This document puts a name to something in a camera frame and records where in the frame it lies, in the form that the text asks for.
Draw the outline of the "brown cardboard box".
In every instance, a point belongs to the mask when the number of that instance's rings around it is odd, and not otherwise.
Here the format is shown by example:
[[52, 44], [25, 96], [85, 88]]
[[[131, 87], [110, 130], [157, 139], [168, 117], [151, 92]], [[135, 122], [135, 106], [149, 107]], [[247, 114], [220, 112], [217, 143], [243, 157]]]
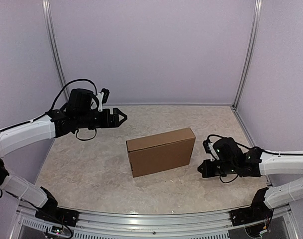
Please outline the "brown cardboard box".
[[189, 165], [195, 141], [191, 128], [126, 141], [132, 176], [141, 177]]

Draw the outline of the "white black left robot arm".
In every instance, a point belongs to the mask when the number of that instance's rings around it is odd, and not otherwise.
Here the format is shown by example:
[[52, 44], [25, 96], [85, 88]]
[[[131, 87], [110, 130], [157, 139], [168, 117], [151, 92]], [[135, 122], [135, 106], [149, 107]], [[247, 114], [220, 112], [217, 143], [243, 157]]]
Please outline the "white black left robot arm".
[[39, 141], [55, 139], [80, 129], [97, 131], [99, 128], [117, 128], [127, 115], [118, 108], [105, 109], [109, 90], [99, 93], [86, 89], [72, 89], [68, 101], [60, 108], [51, 108], [44, 115], [17, 125], [0, 129], [0, 190], [27, 201], [41, 211], [50, 221], [58, 221], [62, 211], [50, 192], [16, 176], [5, 168], [3, 158], [13, 151]]

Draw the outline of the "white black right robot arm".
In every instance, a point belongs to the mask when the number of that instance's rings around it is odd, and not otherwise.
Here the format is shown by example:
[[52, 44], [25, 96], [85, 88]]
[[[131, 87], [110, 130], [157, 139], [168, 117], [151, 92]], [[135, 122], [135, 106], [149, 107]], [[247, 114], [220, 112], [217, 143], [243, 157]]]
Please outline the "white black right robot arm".
[[203, 141], [210, 159], [198, 167], [202, 178], [234, 174], [236, 177], [261, 177], [275, 174], [299, 174], [301, 178], [277, 187], [266, 187], [256, 193], [257, 202], [248, 207], [246, 216], [257, 221], [266, 212], [289, 202], [303, 199], [303, 151], [267, 151], [258, 146], [246, 147], [232, 137], [219, 136], [218, 141]]

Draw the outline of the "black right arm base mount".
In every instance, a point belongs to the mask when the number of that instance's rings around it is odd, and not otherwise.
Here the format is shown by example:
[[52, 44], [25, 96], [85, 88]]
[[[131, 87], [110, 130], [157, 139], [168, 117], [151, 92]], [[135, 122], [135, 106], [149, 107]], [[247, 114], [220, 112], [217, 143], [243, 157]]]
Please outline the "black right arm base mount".
[[250, 206], [234, 209], [229, 212], [233, 226], [258, 222], [264, 219], [270, 219], [273, 216], [274, 209], [268, 208], [264, 203], [267, 190], [267, 187], [259, 189]]

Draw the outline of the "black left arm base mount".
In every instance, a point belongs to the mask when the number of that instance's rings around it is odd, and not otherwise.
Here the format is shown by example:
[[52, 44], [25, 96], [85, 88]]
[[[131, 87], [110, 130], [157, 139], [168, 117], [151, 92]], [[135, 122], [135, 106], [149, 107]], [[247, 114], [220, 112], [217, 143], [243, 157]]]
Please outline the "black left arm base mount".
[[47, 201], [43, 207], [41, 207], [35, 213], [36, 218], [63, 224], [67, 226], [75, 227], [79, 218], [80, 212], [71, 209], [65, 209], [58, 207], [58, 202], [54, 196], [44, 187], [40, 187], [47, 196]]

